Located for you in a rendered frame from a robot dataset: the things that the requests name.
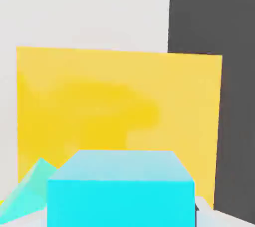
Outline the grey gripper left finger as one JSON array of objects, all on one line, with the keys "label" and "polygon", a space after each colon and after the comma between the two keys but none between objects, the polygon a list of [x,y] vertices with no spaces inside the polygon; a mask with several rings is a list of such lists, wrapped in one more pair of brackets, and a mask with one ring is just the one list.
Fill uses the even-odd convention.
[{"label": "grey gripper left finger", "polygon": [[5,223],[2,227],[47,227],[47,207]]}]

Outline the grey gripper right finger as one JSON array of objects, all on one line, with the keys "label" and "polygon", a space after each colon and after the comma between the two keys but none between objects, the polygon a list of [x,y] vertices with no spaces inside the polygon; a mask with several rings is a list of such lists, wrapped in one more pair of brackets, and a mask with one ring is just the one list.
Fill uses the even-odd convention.
[{"label": "grey gripper right finger", "polygon": [[254,224],[213,210],[203,197],[196,196],[198,207],[196,227],[255,227]]}]

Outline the small cyan cube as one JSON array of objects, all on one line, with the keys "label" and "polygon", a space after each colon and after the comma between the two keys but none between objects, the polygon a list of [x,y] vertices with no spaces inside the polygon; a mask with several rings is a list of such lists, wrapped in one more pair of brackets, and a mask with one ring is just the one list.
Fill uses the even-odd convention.
[{"label": "small cyan cube", "polygon": [[195,183],[171,151],[78,151],[47,183],[47,227],[195,227]]}]

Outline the small mint green cube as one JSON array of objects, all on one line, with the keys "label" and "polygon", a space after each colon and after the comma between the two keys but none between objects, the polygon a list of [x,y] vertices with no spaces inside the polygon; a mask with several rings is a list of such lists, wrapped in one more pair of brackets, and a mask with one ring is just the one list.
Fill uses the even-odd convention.
[{"label": "small mint green cube", "polygon": [[41,211],[47,203],[47,180],[56,168],[40,158],[0,205],[0,225]]}]

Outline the large yellow box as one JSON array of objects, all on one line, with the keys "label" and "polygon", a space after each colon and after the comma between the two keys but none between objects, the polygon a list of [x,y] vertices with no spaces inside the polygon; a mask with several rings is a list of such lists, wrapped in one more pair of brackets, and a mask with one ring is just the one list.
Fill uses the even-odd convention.
[{"label": "large yellow box", "polygon": [[18,47],[17,172],[78,150],[173,151],[214,204],[220,55]]}]

